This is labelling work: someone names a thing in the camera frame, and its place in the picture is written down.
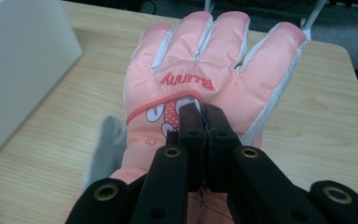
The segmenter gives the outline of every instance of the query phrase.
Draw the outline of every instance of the bunny logo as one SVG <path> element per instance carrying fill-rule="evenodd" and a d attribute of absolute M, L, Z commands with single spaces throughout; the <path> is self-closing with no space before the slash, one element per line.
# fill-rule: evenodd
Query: bunny logo
<path fill-rule="evenodd" d="M 146 112 L 146 119 L 149 122 L 156 122 L 163 117 L 164 122 L 161 125 L 161 132 L 166 138 L 167 132 L 179 131 L 179 108 L 182 105 L 188 105 L 191 103 L 195 103 L 197 109 L 200 110 L 199 101 L 194 97 L 187 96 L 148 109 Z"/>

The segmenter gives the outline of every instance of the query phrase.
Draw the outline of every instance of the black cable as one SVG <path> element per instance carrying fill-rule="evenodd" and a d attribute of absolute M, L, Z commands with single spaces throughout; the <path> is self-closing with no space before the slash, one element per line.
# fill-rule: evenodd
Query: black cable
<path fill-rule="evenodd" d="M 156 15 L 156 10 L 157 10 L 157 6 L 154 2 L 152 2 L 151 0 L 147 0 L 147 2 L 151 3 L 153 5 L 153 12 L 152 14 L 153 15 Z"/>
<path fill-rule="evenodd" d="M 217 1 L 221 5 L 225 6 L 234 6 L 234 7 L 268 7 L 268 8 L 274 8 L 274 9 L 287 9 L 290 7 L 293 7 L 297 5 L 301 0 L 296 0 L 294 3 L 288 5 L 288 6 L 282 6 L 284 2 L 287 2 L 287 0 L 281 0 L 276 3 L 272 3 L 270 5 L 261 3 L 258 0 L 248 0 L 245 3 L 238 4 L 235 0 L 219 0 Z"/>

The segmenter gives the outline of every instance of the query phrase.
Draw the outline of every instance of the glove finger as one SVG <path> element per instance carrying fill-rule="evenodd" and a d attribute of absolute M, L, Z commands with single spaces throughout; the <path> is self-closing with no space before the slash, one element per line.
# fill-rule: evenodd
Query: glove finger
<path fill-rule="evenodd" d="M 213 26 L 209 12 L 195 12 L 180 21 L 167 45 L 162 63 L 169 66 L 177 59 L 196 61 L 199 48 L 207 38 Z"/>
<path fill-rule="evenodd" d="M 229 65 L 234 69 L 241 63 L 247 50 L 249 16 L 242 12 L 227 12 L 216 20 L 201 60 L 213 64 Z"/>
<path fill-rule="evenodd" d="M 306 40 L 304 33 L 293 24 L 279 23 L 236 68 L 242 86 L 257 95 L 249 104 L 263 105 L 255 122 L 241 138 L 243 144 L 252 144 L 263 129 L 290 81 Z"/>
<path fill-rule="evenodd" d="M 139 75 L 139 78 L 142 78 L 145 77 L 145 73 L 142 71 L 151 70 L 153 61 L 161 54 L 158 47 L 162 42 L 169 41 L 171 29 L 169 24 L 160 23 L 145 30 L 131 58 L 129 69 L 137 70 L 132 73 L 133 76 Z"/>
<path fill-rule="evenodd" d="M 127 147 L 127 127 L 113 116 L 104 119 L 100 142 L 96 148 L 83 178 L 83 189 L 93 182 L 107 178 L 121 167 L 124 151 Z"/>
<path fill-rule="evenodd" d="M 293 73 L 306 40 L 293 24 L 279 23 L 249 51 L 236 71 L 241 73 L 242 82 L 253 82 L 258 88 L 272 92 L 285 75 Z"/>

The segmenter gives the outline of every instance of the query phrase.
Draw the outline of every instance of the wooden table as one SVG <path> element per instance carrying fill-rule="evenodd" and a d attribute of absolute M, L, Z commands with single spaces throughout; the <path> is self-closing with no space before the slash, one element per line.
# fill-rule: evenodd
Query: wooden table
<path fill-rule="evenodd" d="M 0 151 L 0 223 L 60 223 L 78 195 L 143 30 L 178 20 L 63 3 L 84 56 Z M 250 44 L 264 34 L 251 32 Z M 345 49 L 309 42 L 265 130 L 263 149 L 303 189 L 331 179 L 358 192 L 358 82 Z"/>

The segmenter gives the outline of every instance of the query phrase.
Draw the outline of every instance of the white box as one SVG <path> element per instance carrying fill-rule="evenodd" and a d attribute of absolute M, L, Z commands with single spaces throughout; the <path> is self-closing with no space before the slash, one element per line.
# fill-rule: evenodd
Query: white box
<path fill-rule="evenodd" d="M 0 0 L 0 147 L 81 56 L 58 0 Z"/>

